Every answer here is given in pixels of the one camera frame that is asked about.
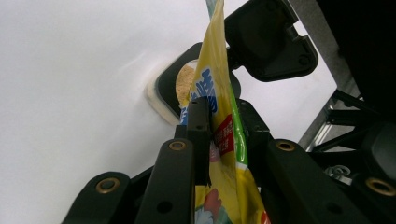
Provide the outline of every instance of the yellow snack bag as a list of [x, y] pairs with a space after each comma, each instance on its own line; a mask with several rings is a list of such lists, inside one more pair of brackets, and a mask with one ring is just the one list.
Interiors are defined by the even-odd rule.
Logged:
[[187, 124], [189, 101], [198, 97], [207, 97], [212, 115], [212, 185], [195, 187], [195, 223], [269, 223], [248, 169], [245, 136], [229, 78], [223, 5], [223, 0], [216, 3], [190, 94], [181, 104], [181, 124]]

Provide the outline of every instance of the brass screw hole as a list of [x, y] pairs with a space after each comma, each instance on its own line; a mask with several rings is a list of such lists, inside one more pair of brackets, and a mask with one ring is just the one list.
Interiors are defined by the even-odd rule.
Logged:
[[96, 185], [96, 191], [101, 194], [107, 194], [116, 190], [120, 186], [120, 181], [115, 177], [109, 177], [101, 180]]
[[176, 151], [183, 150], [184, 148], [186, 148], [186, 146], [187, 145], [181, 141], [175, 141], [169, 144], [169, 148]]
[[284, 150], [284, 151], [293, 151], [295, 149], [294, 145], [292, 145], [288, 142], [277, 142], [276, 146], [277, 146], [277, 148]]
[[395, 196], [396, 195], [396, 189], [390, 185], [389, 183], [381, 180], [381, 179], [377, 179], [377, 178], [368, 178], [366, 179], [366, 185], [367, 187], [369, 187], [369, 189], [385, 195], [385, 196]]

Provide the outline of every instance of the white backdrop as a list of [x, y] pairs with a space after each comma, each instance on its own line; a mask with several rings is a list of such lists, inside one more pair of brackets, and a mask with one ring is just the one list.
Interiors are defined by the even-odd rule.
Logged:
[[[203, 40], [205, 0], [3, 0], [0, 15], [0, 223], [60, 223], [91, 178], [139, 174], [173, 136], [144, 88]], [[335, 90], [321, 58], [309, 77], [236, 75], [273, 136], [293, 141]]]

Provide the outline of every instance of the crinkled plastic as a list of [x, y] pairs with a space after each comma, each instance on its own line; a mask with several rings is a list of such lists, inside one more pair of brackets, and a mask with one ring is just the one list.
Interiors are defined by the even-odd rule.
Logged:
[[190, 95], [181, 105], [187, 122], [190, 100], [206, 96], [214, 135], [210, 147], [211, 186], [195, 187], [195, 223], [269, 223], [248, 169], [243, 128], [229, 79], [223, 0], [218, 0], [206, 30]]

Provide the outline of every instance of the red label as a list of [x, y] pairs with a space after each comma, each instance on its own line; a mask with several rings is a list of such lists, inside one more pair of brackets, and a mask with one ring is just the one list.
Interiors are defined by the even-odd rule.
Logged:
[[233, 117], [232, 115], [220, 124], [215, 131], [215, 144], [219, 148], [220, 156], [233, 151]]

